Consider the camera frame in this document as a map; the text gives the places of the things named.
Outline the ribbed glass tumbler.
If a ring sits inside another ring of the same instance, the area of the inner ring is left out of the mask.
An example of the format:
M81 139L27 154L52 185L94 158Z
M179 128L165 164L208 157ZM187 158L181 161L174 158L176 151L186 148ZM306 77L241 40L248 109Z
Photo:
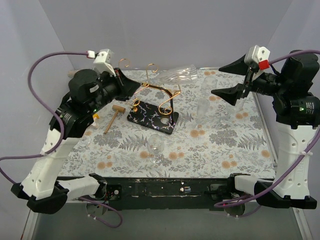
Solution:
M200 98L197 101L197 117L203 118L210 107L210 101L206 98Z

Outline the ribbed champagne flute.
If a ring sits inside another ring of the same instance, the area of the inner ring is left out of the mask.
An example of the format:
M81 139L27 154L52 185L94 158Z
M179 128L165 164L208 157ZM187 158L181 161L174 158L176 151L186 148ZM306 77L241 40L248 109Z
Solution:
M162 71L146 82L160 85L190 85L194 84L198 78L196 66L189 64Z

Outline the stemless clear glass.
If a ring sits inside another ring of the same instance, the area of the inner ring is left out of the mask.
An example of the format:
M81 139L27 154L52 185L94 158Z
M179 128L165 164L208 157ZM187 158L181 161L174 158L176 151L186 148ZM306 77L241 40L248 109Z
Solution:
M227 104L225 106L226 116L230 118L232 115L238 113L243 108L244 102L244 99L238 99L235 106Z

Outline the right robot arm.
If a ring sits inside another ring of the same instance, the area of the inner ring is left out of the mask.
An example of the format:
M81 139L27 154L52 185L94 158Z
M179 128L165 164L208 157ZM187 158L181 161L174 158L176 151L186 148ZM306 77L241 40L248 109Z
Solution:
M277 209L317 207L308 188L308 170L311 150L320 138L320 100L310 92L320 69L320 53L313 49L293 50L281 57L281 71L267 73L266 69L274 66L269 54L265 48L255 48L220 67L220 72L244 76L244 81L234 87L215 89L212 94L232 106L251 92L272 97L279 131L275 179L267 182L249 174L232 174L226 186L232 199L216 203L216 208L236 207L250 201Z

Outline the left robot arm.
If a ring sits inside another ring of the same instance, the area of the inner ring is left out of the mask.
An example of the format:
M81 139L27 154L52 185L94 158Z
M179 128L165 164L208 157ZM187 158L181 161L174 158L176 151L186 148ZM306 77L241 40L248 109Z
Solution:
M94 122L93 115L113 100L129 100L140 86L119 68L115 68L115 76L92 69L77 71L68 83L69 92L55 111L57 117L49 123L41 157L21 183L13 184L11 192L25 199L33 212L42 214L54 214L68 200L83 196L103 199L107 182L96 173L72 180L57 177L74 146Z

